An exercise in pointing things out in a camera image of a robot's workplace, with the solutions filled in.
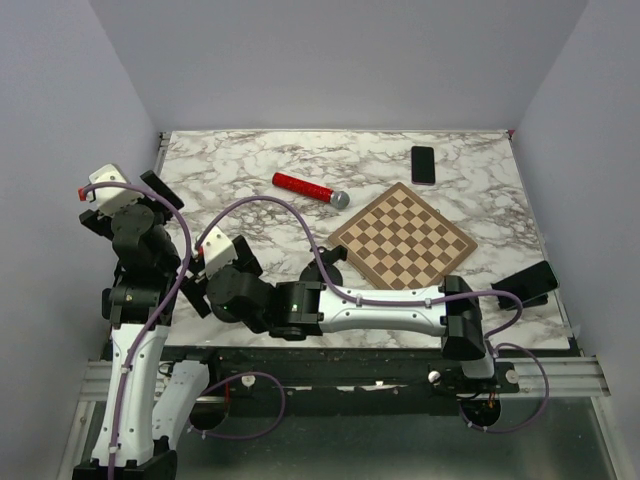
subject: phone screen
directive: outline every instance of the phone screen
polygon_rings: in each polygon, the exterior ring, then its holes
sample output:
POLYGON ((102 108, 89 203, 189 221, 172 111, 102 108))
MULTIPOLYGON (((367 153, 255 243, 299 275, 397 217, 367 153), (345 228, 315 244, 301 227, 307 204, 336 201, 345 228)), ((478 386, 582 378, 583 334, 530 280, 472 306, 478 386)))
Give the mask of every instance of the phone screen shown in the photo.
POLYGON ((436 183, 436 163, 432 147, 411 148, 411 183, 418 185, 436 183))

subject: wooden chess board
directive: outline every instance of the wooden chess board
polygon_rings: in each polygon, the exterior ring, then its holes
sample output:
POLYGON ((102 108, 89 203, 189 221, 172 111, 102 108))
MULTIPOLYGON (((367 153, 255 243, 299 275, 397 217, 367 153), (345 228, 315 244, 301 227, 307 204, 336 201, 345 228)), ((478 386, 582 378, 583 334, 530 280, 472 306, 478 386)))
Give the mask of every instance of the wooden chess board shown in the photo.
POLYGON ((428 287, 449 274, 477 244, 402 183, 396 183, 329 237, 373 285, 428 287))

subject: red microphone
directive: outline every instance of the red microphone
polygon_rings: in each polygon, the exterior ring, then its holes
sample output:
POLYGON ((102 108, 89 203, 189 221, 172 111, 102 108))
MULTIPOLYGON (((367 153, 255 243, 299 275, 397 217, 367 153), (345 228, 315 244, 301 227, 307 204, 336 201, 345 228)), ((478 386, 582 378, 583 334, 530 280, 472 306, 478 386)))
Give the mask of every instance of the red microphone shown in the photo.
POLYGON ((330 203, 338 210, 342 210, 349 205, 349 195, 347 192, 336 192, 330 188, 305 182, 304 180, 290 177, 284 173, 274 173, 271 183, 276 187, 315 198, 325 203, 330 203))

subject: marble table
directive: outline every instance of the marble table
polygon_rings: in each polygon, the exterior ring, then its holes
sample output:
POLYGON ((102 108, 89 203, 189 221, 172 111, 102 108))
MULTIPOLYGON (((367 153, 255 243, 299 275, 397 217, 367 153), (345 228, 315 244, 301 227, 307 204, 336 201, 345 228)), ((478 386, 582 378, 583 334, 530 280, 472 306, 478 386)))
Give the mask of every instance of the marble table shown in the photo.
MULTIPOLYGON (((478 248, 453 273, 474 290, 490 287, 543 259, 532 212, 526 200, 510 143, 503 132, 356 132, 356 131, 199 131, 174 132, 160 172, 183 199, 182 210, 194 235, 234 200, 273 195, 291 202, 311 226, 319 245, 374 198, 404 182, 446 218, 458 225, 478 248), (433 146, 437 184, 411 185, 409 151, 433 146), (345 190, 350 206, 334 207, 271 185, 281 171, 345 190)), ((311 261, 309 245, 295 218, 280 206, 251 203, 224 219, 231 238, 245 236, 272 283, 298 278, 311 261)), ((180 252, 184 241, 172 222, 169 231, 180 252)), ((345 286, 373 288, 349 264, 339 268, 345 286)), ((485 331, 510 318, 494 299, 482 299, 485 331)), ((568 348, 567 324, 558 298, 525 310, 512 328, 495 341, 527 348, 568 348)), ((296 347, 432 347, 439 338, 395 331, 347 331, 288 343, 254 335, 243 324, 225 324, 213 315, 201 319, 180 296, 168 345, 296 347)))

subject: gray wall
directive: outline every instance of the gray wall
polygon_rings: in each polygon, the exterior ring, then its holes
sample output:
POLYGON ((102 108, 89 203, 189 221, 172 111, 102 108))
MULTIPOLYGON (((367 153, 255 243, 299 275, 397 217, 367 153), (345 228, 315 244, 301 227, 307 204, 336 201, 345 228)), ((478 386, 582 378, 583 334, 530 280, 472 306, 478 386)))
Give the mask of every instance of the gray wall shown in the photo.
POLYGON ((0 478, 51 479, 115 264, 76 190, 150 167, 157 136, 86 0, 3 2, 0 71, 0 478))
POLYGON ((91 0, 162 129, 514 128, 586 0, 91 0))
MULTIPOLYGON (((640 3, 591 0, 515 135, 580 344, 640 452, 640 3)), ((640 460, 636 455, 636 471, 640 460)))

